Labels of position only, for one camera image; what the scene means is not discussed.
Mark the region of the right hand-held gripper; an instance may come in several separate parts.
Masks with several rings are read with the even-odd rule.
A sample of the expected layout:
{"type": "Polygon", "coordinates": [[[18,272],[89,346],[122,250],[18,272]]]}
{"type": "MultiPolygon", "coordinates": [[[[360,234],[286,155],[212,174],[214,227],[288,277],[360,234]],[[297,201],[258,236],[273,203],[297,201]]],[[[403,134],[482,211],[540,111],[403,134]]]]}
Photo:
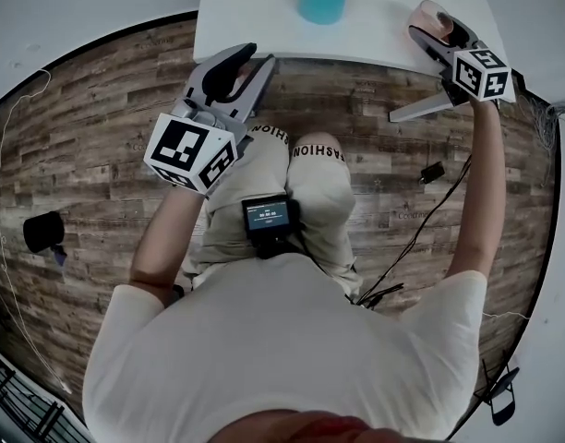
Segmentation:
{"type": "Polygon", "coordinates": [[[442,64],[442,86],[451,104],[515,102],[511,68],[459,19],[442,16],[441,40],[427,31],[408,26],[411,39],[434,61],[442,64]]]}

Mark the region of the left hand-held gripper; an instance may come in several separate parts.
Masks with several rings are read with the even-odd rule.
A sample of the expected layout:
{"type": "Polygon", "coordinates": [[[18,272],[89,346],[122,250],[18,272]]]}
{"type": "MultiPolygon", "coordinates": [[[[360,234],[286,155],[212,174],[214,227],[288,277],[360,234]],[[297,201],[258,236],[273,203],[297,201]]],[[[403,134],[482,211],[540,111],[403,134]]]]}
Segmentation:
{"type": "Polygon", "coordinates": [[[243,157],[250,136],[242,122],[255,115],[277,63],[269,54],[239,77],[256,50],[254,42],[238,44],[196,66],[185,98],[159,115],[144,162],[162,180],[207,197],[243,157]],[[224,102],[229,116],[198,102],[224,102]]]}

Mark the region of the pink plastic cup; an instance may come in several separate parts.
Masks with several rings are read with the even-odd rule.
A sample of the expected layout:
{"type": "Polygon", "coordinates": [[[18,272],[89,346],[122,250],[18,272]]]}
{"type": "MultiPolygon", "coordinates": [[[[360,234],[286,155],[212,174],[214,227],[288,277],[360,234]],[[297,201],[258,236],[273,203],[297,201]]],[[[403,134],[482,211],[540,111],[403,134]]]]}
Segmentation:
{"type": "Polygon", "coordinates": [[[407,26],[424,30],[445,43],[449,42],[449,36],[454,29],[451,15],[442,6],[430,0],[422,1],[415,8],[408,19],[407,26]]]}

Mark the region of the person's left forearm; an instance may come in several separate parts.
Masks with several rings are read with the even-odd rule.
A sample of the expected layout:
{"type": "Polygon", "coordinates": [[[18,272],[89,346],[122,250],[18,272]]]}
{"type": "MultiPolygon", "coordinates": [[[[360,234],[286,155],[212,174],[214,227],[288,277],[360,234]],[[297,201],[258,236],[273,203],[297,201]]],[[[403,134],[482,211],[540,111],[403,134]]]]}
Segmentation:
{"type": "Polygon", "coordinates": [[[174,300],[173,286],[189,247],[204,197],[171,188],[155,211],[133,257],[128,283],[164,306],[174,300]]]}

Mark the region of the person's right forearm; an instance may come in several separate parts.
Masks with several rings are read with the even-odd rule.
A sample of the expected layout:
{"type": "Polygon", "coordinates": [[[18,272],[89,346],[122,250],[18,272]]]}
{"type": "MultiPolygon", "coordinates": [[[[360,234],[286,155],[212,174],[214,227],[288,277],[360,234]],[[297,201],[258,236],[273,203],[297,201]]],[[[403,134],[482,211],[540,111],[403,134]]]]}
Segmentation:
{"type": "Polygon", "coordinates": [[[505,220],[505,152],[496,105],[475,100],[471,105],[474,113],[471,166],[461,228],[447,275],[474,270],[487,277],[505,220]]]}

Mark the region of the white table leg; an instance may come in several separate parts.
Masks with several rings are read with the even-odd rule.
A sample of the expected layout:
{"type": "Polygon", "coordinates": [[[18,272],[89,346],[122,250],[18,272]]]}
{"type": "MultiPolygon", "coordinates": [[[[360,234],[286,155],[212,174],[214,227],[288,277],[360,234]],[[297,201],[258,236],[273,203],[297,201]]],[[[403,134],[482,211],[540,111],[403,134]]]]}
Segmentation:
{"type": "Polygon", "coordinates": [[[428,114],[434,114],[454,107],[449,94],[442,91],[433,96],[427,97],[418,102],[414,102],[399,109],[389,112],[391,123],[401,123],[428,114]]]}

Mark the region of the person's right leg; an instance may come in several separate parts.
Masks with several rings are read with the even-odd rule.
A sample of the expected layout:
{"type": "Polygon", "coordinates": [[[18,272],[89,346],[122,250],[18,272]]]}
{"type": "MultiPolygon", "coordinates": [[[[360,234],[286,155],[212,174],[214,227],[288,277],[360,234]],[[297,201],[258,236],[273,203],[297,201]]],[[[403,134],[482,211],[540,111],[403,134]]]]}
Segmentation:
{"type": "Polygon", "coordinates": [[[309,133],[302,136],[295,142],[296,146],[303,146],[303,145],[324,145],[327,147],[334,148],[336,150],[340,150],[341,144],[339,141],[331,134],[325,132],[315,132],[309,133]]]}

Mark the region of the small black box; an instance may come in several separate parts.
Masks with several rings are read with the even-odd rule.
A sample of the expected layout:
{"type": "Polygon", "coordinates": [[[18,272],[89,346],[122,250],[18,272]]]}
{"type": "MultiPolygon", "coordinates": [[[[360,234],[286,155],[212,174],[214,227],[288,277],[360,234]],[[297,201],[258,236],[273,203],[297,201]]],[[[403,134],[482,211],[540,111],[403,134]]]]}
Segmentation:
{"type": "Polygon", "coordinates": [[[428,185],[440,179],[444,174],[445,169],[442,162],[435,162],[421,171],[419,182],[423,185],[428,185]]]}

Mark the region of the small black monitor screen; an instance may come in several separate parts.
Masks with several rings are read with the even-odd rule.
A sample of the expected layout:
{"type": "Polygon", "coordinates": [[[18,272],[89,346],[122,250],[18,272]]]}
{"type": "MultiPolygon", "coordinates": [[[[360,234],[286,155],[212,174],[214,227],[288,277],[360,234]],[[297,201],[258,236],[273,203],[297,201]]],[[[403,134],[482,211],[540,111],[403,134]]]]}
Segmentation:
{"type": "Polygon", "coordinates": [[[300,230],[299,204],[287,195],[242,201],[246,237],[257,257],[269,259],[299,249],[289,238],[300,230]]]}

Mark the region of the black round bin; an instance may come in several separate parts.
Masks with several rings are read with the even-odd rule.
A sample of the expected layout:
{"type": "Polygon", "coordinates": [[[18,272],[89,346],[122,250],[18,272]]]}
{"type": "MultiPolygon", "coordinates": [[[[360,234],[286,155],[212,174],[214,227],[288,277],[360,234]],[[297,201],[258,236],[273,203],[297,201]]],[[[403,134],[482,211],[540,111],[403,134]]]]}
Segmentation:
{"type": "Polygon", "coordinates": [[[65,227],[57,211],[28,218],[23,222],[23,237],[30,252],[36,254],[60,245],[65,237],[65,227]]]}

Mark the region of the beige t-shirt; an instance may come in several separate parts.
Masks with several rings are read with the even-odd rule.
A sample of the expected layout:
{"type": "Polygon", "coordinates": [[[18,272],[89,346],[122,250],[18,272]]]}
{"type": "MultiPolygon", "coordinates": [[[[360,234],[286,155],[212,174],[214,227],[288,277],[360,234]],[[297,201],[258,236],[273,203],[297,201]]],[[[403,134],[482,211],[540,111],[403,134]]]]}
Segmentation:
{"type": "Polygon", "coordinates": [[[475,389],[486,293],[467,270],[385,317],[297,254],[230,263],[168,306],[119,285],[88,362],[85,421],[97,443],[208,443],[253,413],[324,411],[443,439],[475,389]]]}

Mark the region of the black metal rack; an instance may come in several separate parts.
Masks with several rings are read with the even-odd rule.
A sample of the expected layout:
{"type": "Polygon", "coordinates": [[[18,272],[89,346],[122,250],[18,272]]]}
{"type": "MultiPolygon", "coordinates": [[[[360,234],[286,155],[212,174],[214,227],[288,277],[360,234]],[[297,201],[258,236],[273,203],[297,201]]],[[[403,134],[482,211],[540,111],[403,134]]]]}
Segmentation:
{"type": "Polygon", "coordinates": [[[94,443],[69,407],[0,354],[0,408],[35,443],[94,443]]]}

